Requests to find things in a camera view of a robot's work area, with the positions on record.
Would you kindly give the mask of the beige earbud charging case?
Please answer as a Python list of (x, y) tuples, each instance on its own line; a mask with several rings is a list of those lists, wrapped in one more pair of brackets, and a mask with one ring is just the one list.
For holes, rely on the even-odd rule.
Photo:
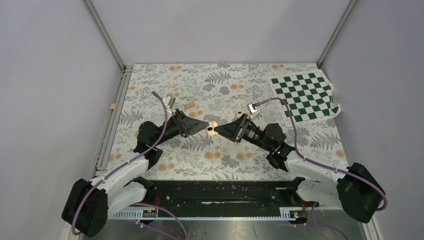
[(215, 128), (218, 127), (218, 123), (216, 121), (210, 121), (208, 127), (206, 128), (206, 132), (210, 137), (217, 136), (219, 133), (215, 131)]

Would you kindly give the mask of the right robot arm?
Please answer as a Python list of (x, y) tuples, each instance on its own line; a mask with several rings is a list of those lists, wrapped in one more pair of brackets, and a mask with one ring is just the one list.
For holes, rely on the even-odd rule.
[(242, 114), (237, 120), (213, 130), (234, 143), (245, 140), (268, 151), (266, 160), (272, 167), (297, 174), (292, 189), (286, 193), (287, 201), (293, 206), (304, 201), (315, 202), (342, 209), (354, 220), (367, 224), (385, 201), (383, 188), (364, 165), (312, 163), (285, 142), (286, 135), (278, 123), (260, 129), (250, 117)]

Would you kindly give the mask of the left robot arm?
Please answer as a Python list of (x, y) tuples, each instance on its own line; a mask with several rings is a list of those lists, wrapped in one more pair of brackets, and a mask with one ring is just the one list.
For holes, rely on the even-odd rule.
[(77, 180), (69, 193), (61, 219), (71, 225), (74, 234), (93, 237), (100, 232), (107, 220), (124, 208), (141, 203), (152, 204), (155, 192), (148, 183), (136, 181), (136, 177), (152, 168), (163, 151), (157, 145), (178, 135), (187, 138), (209, 126), (209, 123), (185, 115), (179, 109), (166, 117), (161, 126), (145, 121), (138, 128), (137, 156), (114, 167), (106, 173), (85, 180)]

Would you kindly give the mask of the beige square case with earbud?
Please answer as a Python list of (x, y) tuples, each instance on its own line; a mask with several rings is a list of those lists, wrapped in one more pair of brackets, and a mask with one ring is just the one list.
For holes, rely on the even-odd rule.
[(242, 117), (245, 114), (246, 113), (242, 109), (239, 109), (239, 110), (236, 111), (235, 116), (238, 119), (238, 118)]

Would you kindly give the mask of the small cork cylinder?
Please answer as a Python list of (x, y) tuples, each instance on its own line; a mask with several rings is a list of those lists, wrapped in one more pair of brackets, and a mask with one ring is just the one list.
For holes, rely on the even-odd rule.
[(195, 106), (194, 102), (189, 102), (184, 105), (185, 109), (190, 109), (190, 108), (193, 108), (194, 106)]

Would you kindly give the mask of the floral patterned table mat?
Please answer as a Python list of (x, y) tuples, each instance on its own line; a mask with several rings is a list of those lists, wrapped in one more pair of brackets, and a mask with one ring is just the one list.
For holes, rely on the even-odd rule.
[[(151, 121), (160, 126), (165, 116), (159, 100), (153, 96), (175, 97), (174, 107), (187, 116), (223, 125), (236, 119), (236, 111), (248, 112), (248, 104), (267, 100), (254, 123), (264, 128), (280, 124), (290, 145), (297, 143), (303, 155), (326, 164), (346, 164), (336, 123), (327, 119), (296, 128), (287, 127), (279, 102), (268, 80), (274, 76), (314, 71), (315, 63), (289, 64), (136, 64), (127, 85), (119, 122), (108, 156), (101, 168), (110, 170), (135, 157), (139, 125)], [(185, 104), (195, 106), (185, 109)], [(242, 141), (209, 136), (202, 130), (192, 136), (176, 136), (160, 144), (159, 161), (143, 177), (149, 180), (242, 180), (282, 181), (295, 175), (273, 168), (267, 152)]]

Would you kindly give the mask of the green white checkerboard sheet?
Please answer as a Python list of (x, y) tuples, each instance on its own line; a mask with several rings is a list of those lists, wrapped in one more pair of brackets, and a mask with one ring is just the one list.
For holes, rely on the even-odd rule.
[(341, 107), (333, 102), (334, 86), (320, 69), (272, 76), (268, 83), (275, 97), (283, 99), (281, 114), (287, 127), (329, 120), (338, 116)]

